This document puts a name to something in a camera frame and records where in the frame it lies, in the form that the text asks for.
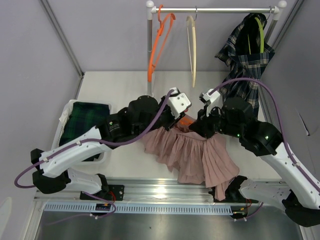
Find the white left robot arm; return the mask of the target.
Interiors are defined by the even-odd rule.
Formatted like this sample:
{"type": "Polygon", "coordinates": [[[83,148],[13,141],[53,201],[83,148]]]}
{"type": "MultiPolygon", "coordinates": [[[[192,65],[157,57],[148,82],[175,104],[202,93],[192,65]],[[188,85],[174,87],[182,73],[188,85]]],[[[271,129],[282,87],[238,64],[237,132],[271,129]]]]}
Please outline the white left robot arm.
{"type": "Polygon", "coordinates": [[[161,102],[148,95],[131,101],[117,113],[108,115],[100,124],[76,139],[51,151],[34,149],[31,162],[36,165],[33,185],[43,194],[62,190],[80,191],[82,200],[108,197],[106,177],[73,169],[76,164],[117,147],[129,145],[158,128],[170,130],[185,116],[191,102],[184,93],[163,96],[161,102]]]}

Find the pink garment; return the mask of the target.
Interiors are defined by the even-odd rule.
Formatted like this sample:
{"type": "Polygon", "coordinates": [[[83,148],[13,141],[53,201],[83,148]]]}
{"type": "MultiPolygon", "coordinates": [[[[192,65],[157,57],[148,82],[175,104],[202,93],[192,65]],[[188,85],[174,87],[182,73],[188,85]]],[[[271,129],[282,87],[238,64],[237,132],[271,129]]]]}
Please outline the pink garment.
{"type": "Polygon", "coordinates": [[[147,133],[142,138],[147,154],[157,156],[169,171],[177,170],[177,180],[182,184],[205,184],[214,188],[214,197],[225,199],[225,191],[240,173],[230,158],[226,139],[216,133],[204,138],[179,122],[166,131],[163,127],[147,133]]]}

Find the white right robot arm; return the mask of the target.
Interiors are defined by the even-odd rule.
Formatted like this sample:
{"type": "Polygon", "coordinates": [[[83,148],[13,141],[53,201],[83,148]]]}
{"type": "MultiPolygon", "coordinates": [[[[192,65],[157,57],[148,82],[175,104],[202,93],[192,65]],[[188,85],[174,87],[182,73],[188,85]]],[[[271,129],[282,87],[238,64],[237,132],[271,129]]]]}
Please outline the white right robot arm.
{"type": "Polygon", "coordinates": [[[252,105],[240,97],[227,99],[222,107],[208,96],[201,95],[199,99],[204,107],[190,130],[207,139],[214,134],[237,138],[242,147],[268,163],[287,184],[286,188],[276,188],[240,176],[235,179],[236,185],[228,189],[229,198],[234,202],[246,198],[272,205],[303,227],[319,225],[320,183],[301,162],[290,159],[290,148],[281,132],[271,123],[257,120],[252,105]]]}

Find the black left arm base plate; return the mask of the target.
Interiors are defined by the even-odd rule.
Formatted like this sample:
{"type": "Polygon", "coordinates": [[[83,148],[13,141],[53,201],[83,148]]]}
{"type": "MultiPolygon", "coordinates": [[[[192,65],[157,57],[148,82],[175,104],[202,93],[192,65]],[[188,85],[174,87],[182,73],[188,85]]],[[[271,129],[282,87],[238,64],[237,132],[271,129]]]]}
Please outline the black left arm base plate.
{"type": "Polygon", "coordinates": [[[87,194],[108,201],[122,201],[124,199],[125,186],[120,184],[107,184],[106,186],[102,186],[102,188],[86,189],[80,193],[79,198],[81,200],[96,200],[96,198],[87,194]]]}

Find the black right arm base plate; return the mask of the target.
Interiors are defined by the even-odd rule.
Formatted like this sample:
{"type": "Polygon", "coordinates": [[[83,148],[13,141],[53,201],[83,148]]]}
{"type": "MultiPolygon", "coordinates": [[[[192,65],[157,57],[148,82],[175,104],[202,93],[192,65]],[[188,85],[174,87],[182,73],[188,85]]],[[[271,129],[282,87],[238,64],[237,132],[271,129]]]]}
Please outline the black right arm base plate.
{"type": "Polygon", "coordinates": [[[208,194],[212,195],[215,203],[237,203],[237,204],[249,204],[250,201],[245,199],[237,189],[228,187],[225,191],[225,199],[218,200],[215,198],[216,187],[212,187],[208,194]]]}

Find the navy plaid skirt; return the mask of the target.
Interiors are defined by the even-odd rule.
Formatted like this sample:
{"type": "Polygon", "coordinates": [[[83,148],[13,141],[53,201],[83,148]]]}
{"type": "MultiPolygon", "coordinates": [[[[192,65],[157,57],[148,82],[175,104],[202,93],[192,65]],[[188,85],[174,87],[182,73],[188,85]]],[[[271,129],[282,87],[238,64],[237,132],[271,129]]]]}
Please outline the navy plaid skirt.
{"type": "MultiPolygon", "coordinates": [[[[248,15],[229,35],[225,45],[215,55],[220,61],[230,67],[230,72],[223,80],[224,82],[237,78],[251,78],[260,80],[267,65],[275,55],[272,52],[249,54],[246,20],[248,15]]],[[[250,103],[253,114],[257,117],[259,113],[259,91],[258,84],[252,81],[237,81],[229,83],[219,89],[222,99],[240,97],[250,103]]]]}

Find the green hanger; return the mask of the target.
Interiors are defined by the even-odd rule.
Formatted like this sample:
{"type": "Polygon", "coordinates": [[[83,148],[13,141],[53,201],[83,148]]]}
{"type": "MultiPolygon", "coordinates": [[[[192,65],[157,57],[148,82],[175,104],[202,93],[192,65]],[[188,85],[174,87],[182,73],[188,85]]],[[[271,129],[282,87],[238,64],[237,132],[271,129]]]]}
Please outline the green hanger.
{"type": "Polygon", "coordinates": [[[268,20],[262,13],[250,13],[247,16],[245,26],[248,28],[246,36],[250,55],[274,51],[265,41],[264,29],[267,23],[268,20]]]}

